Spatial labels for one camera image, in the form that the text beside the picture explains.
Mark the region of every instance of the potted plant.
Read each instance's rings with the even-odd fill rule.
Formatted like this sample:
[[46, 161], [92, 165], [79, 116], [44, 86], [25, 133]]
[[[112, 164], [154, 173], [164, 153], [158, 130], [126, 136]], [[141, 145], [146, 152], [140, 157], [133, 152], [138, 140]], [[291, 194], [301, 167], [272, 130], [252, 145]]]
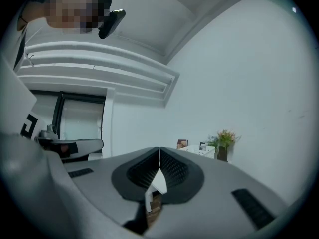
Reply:
[[228, 147], [234, 145], [236, 141], [235, 133], [223, 130], [218, 133], [218, 156], [217, 159], [227, 162]]
[[215, 158], [218, 156], [218, 137], [208, 136], [207, 146], [215, 147]]

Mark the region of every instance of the black slot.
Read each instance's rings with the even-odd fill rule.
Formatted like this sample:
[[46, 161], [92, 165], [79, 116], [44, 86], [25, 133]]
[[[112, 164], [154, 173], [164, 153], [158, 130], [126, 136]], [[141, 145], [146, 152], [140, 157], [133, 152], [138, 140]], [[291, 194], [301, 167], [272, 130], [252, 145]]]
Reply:
[[257, 229], [274, 220], [274, 216], [247, 189], [238, 189], [231, 194]]
[[90, 168], [85, 168], [85, 169], [69, 172], [68, 174], [70, 175], [71, 178], [75, 178], [88, 173], [93, 173], [93, 170]]

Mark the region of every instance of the white wall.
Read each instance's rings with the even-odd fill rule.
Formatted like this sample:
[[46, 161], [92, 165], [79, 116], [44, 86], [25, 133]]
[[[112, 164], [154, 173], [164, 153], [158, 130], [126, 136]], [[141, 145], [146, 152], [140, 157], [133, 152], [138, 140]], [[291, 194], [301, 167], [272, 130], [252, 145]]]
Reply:
[[290, 0], [242, 0], [172, 59], [166, 109], [115, 104], [113, 153], [232, 129], [231, 161], [292, 203], [317, 159], [318, 54]]

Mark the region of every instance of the brown pot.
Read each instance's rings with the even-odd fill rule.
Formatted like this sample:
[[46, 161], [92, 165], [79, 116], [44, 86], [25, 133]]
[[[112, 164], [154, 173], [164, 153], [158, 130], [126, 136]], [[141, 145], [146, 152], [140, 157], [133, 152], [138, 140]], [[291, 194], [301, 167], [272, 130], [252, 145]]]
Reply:
[[227, 162], [227, 149], [225, 147], [218, 147], [217, 159]]

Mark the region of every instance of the person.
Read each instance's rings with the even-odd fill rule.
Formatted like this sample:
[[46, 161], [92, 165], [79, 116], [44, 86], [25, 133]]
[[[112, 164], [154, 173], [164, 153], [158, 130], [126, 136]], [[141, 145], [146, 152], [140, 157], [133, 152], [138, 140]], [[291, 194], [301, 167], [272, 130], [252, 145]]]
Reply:
[[88, 33], [103, 28], [111, 4], [112, 0], [27, 0], [23, 4], [0, 44], [0, 114], [5, 118], [0, 122], [0, 132], [20, 134], [36, 102], [16, 75], [25, 54], [28, 24], [45, 18], [50, 27]]

